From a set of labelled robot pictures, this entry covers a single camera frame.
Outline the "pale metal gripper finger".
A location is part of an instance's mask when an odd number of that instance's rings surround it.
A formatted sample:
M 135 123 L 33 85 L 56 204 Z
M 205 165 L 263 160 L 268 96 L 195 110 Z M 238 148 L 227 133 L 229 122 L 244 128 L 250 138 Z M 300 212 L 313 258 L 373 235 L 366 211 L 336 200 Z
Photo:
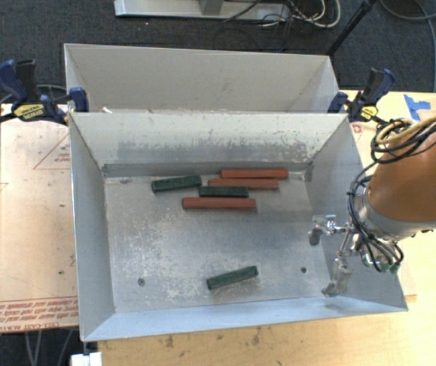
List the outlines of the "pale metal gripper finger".
M 322 289 L 325 297 L 336 297 L 345 294 L 351 280 L 353 269 L 343 257 L 337 257 L 332 265 L 329 283 Z
M 320 214 L 313 217 L 313 228 L 309 232 L 309 244 L 317 246 L 322 236 L 332 236 L 346 231 L 345 226 L 339 226 L 335 214 Z

